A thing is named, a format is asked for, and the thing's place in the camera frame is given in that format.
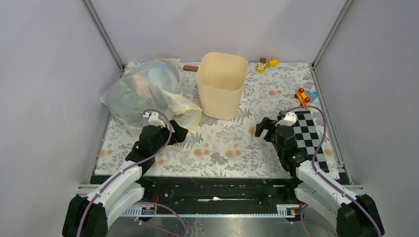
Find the translucent yellowish plastic bag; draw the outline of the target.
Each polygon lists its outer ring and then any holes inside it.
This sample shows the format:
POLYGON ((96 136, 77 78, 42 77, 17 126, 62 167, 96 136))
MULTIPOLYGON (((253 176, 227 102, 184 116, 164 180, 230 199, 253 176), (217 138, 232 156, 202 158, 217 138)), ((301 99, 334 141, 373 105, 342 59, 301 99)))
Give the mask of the translucent yellowish plastic bag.
POLYGON ((202 109, 183 93, 179 59, 156 59, 131 69, 102 95, 101 102, 121 121, 127 131, 138 137, 148 121, 146 109, 164 113, 181 127, 193 131, 202 117, 202 109))

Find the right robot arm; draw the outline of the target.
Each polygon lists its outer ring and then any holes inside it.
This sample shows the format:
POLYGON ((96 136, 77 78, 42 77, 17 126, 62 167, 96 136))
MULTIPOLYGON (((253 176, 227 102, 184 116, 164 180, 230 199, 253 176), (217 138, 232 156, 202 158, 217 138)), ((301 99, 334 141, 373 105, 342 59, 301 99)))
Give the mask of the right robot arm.
POLYGON ((282 168, 291 178, 283 190, 290 203, 301 201, 327 219, 339 237, 382 237, 385 230, 375 201, 356 194, 329 177, 321 138, 310 112, 280 112, 264 117, 255 136, 273 145, 282 168))

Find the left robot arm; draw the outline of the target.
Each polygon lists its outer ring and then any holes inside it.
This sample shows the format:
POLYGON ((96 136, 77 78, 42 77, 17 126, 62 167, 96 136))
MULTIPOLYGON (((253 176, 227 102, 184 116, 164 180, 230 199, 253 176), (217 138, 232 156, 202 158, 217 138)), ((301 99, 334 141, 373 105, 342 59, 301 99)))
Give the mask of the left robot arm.
POLYGON ((128 153, 120 171, 86 196, 75 195, 65 217, 62 236, 104 237, 114 221, 134 203, 147 203, 153 190, 139 184, 166 146, 181 143, 188 130, 171 120, 169 125, 152 122, 142 128, 138 141, 128 153))

